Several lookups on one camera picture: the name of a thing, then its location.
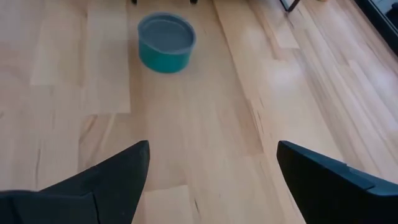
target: wooden floor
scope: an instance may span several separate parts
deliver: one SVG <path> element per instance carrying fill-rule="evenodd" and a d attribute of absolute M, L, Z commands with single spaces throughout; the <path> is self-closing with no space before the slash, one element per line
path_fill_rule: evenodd
<path fill-rule="evenodd" d="M 137 23 L 185 17 L 178 74 L 137 57 Z M 140 139 L 133 223 L 303 223 L 286 139 L 398 183 L 398 63 L 348 0 L 0 1 L 0 189 L 39 190 Z"/>

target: bowl rim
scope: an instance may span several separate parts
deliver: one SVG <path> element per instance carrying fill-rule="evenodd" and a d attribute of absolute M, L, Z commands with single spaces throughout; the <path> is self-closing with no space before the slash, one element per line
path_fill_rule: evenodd
<path fill-rule="evenodd" d="M 159 16 L 170 16 L 170 17 L 174 17 L 174 18 L 177 19 L 178 21 L 184 23 L 184 24 L 188 27 L 188 30 L 189 30 L 189 31 L 191 32 L 191 34 L 192 34 L 192 43 L 190 44 L 190 46 L 189 46 L 189 47 L 182 48 L 182 49 L 178 49 L 178 50 L 165 51 L 165 50 L 160 50 L 160 49 L 158 49 L 157 47 L 154 47 L 153 45 L 149 44 L 149 43 L 145 40 L 145 38 L 142 38 L 142 28 L 143 28 L 143 26 L 144 26 L 147 22 L 149 22 L 149 21 L 151 21 L 151 20 L 153 20 L 153 19 L 156 19 L 156 18 L 159 17 Z M 158 52 L 160 52 L 160 53 L 163 53 L 163 54 L 180 55 L 180 54 L 189 53 L 189 52 L 192 51 L 192 48 L 195 46 L 196 41 L 197 41 L 197 36 L 196 36 L 195 30 L 193 29 L 192 25 L 191 25 L 187 20 L 185 20 L 183 17 L 178 16 L 178 15 L 175 15 L 175 14 L 171 14 L 171 13 L 169 13 L 169 12 L 155 12 L 155 13 L 152 13 L 152 14 L 149 14 L 149 15 L 144 16 L 144 18 L 138 23 L 137 29 L 138 29 L 138 38 L 139 38 L 139 41 L 140 41 L 140 42 L 143 42 L 144 44 L 146 44 L 146 45 L 149 46 L 150 48 L 152 48 L 152 49 L 154 49 L 154 50 L 156 50 L 156 51 L 158 51 Z"/>

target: teal bowl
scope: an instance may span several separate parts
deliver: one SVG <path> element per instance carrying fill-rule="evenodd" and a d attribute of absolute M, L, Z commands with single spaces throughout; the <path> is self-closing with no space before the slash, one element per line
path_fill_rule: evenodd
<path fill-rule="evenodd" d="M 178 72 L 188 65 L 196 35 L 180 16 L 157 12 L 138 24 L 139 57 L 152 70 Z"/>

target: wood grain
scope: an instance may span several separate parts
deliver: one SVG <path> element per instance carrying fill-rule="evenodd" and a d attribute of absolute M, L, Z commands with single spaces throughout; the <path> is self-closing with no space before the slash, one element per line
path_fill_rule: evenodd
<path fill-rule="evenodd" d="M 155 11 L 195 29 L 176 74 L 139 60 Z M 398 183 L 397 58 L 351 0 L 290 14 L 278 0 L 14 0 L 0 15 L 1 190 L 42 189 L 141 139 L 134 224 L 304 223 L 281 139 Z"/>

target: plastic container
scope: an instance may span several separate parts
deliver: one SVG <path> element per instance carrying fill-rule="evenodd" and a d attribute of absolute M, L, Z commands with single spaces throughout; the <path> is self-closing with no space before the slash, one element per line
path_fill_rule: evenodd
<path fill-rule="evenodd" d="M 180 16 L 157 12 L 138 24 L 139 56 L 156 72 L 173 73 L 185 68 L 196 42 L 193 27 Z"/>

